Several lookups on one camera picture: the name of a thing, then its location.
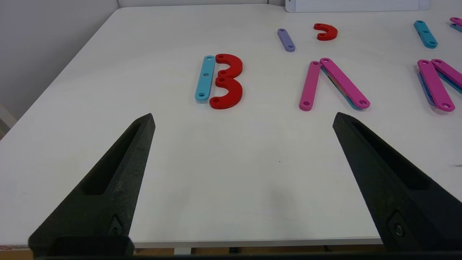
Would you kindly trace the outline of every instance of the blue plastic strip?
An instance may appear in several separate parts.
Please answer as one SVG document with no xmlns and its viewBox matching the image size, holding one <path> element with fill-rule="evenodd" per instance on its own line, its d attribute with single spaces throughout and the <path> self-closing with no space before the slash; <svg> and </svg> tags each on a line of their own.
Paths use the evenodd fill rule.
<svg viewBox="0 0 462 260">
<path fill-rule="evenodd" d="M 201 75 L 197 82 L 195 98 L 198 102 L 206 102 L 212 87 L 213 70 L 215 69 L 215 56 L 205 56 L 202 62 Z"/>
<path fill-rule="evenodd" d="M 420 83 L 422 84 L 422 88 L 424 89 L 425 97 L 427 98 L 428 103 L 432 106 L 436 106 L 432 94 L 430 94 L 430 90 L 428 89 L 427 83 L 425 83 L 424 77 L 422 76 L 421 72 L 419 72 L 419 79 Z"/>
<path fill-rule="evenodd" d="M 342 94 L 342 96 L 348 101 L 348 103 L 350 104 L 350 106 L 355 109 L 355 110 L 362 110 L 360 109 L 359 107 L 355 106 L 355 104 L 353 104 L 353 102 L 351 101 L 351 99 L 347 96 L 345 96 L 345 94 L 339 89 L 339 86 L 337 86 L 337 84 L 335 84 L 335 82 L 332 80 L 332 78 L 330 77 L 329 73 L 327 72 L 327 70 L 324 68 L 324 67 L 321 67 L 321 70 L 327 75 L 327 77 L 330 79 L 330 81 L 332 82 L 332 84 L 337 88 L 337 90 Z"/>
<path fill-rule="evenodd" d="M 424 21 L 415 21 L 414 27 L 419 33 L 420 39 L 424 43 L 424 46 L 430 49 L 436 48 L 438 42 L 436 41 L 427 24 Z"/>
<path fill-rule="evenodd" d="M 458 26 L 458 25 L 456 25 L 456 24 L 451 24 L 450 26 L 451 26 L 452 28 L 458 30 L 459 32 L 462 32 L 462 27 L 460 27 L 460 26 Z"/>
<path fill-rule="evenodd" d="M 449 86 L 453 87 L 455 90 L 457 90 L 457 92 L 459 92 L 460 94 L 462 94 L 462 86 L 459 87 L 456 83 L 454 83 L 450 78 L 446 77 L 444 74 L 440 73 L 438 71 L 438 75 L 439 77 L 444 80 L 447 84 L 449 84 Z"/>
</svg>

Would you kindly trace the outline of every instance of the magenta plastic strip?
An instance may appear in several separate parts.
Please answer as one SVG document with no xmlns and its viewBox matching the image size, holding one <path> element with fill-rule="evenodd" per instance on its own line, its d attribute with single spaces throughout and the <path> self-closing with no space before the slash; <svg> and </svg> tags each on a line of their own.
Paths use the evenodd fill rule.
<svg viewBox="0 0 462 260">
<path fill-rule="evenodd" d="M 455 23 L 457 26 L 462 27 L 462 19 L 461 18 L 451 17 L 451 19 L 449 19 L 449 21 Z"/>
<path fill-rule="evenodd" d="M 303 87 L 302 98 L 298 107 L 303 111 L 310 111 L 315 102 L 315 94 L 321 64 L 319 62 L 311 62 L 306 74 L 305 86 Z"/>
<path fill-rule="evenodd" d="M 439 72 L 448 77 L 458 87 L 462 88 L 462 74 L 460 72 L 442 60 L 433 59 L 432 63 Z"/>
<path fill-rule="evenodd" d="M 433 64 L 427 60 L 419 60 L 417 65 L 419 66 L 422 77 L 430 91 L 430 94 L 432 95 L 433 101 L 435 101 L 435 106 L 443 111 L 453 111 L 456 107 L 454 106 L 454 103 L 452 103 L 451 98 L 441 83 Z"/>
<path fill-rule="evenodd" d="M 343 73 L 341 69 L 329 58 L 321 59 L 322 66 L 327 73 L 332 76 L 334 84 L 353 102 L 359 109 L 368 108 L 371 103 L 361 93 L 361 91 L 351 82 L 351 80 Z"/>
</svg>

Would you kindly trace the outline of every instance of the floor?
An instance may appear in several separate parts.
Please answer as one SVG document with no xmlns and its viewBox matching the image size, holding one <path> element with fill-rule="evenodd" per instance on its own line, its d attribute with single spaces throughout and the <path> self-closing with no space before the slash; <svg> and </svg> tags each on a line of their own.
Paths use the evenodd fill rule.
<svg viewBox="0 0 462 260">
<path fill-rule="evenodd" d="M 305 252 L 383 252 L 383 245 L 348 246 L 305 246 L 305 247 L 257 247 L 257 248 L 193 248 L 192 254 L 229 254 L 230 250 L 238 254 L 283 254 Z M 135 255 L 173 255 L 173 248 L 137 249 Z M 32 260 L 30 250 L 0 251 L 1 260 Z"/>
</svg>

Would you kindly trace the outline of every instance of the red curved piece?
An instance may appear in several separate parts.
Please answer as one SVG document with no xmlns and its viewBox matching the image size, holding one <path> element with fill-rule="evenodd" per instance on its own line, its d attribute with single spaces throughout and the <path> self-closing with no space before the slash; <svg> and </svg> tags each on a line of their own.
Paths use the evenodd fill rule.
<svg viewBox="0 0 462 260">
<path fill-rule="evenodd" d="M 223 97 L 213 97 L 209 103 L 213 109 L 226 109 L 235 106 L 242 98 L 242 86 L 235 79 L 230 77 L 218 77 L 215 80 L 217 87 L 228 90 Z"/>
<path fill-rule="evenodd" d="M 242 72 L 242 61 L 234 55 L 224 53 L 217 54 L 215 60 L 217 63 L 224 63 L 230 66 L 227 69 L 220 70 L 218 72 L 218 77 L 236 78 Z"/>
<path fill-rule="evenodd" d="M 325 33 L 318 33 L 318 40 L 320 41 L 330 41 L 337 37 L 339 31 L 332 25 L 325 24 L 315 24 L 315 30 L 325 31 Z"/>
</svg>

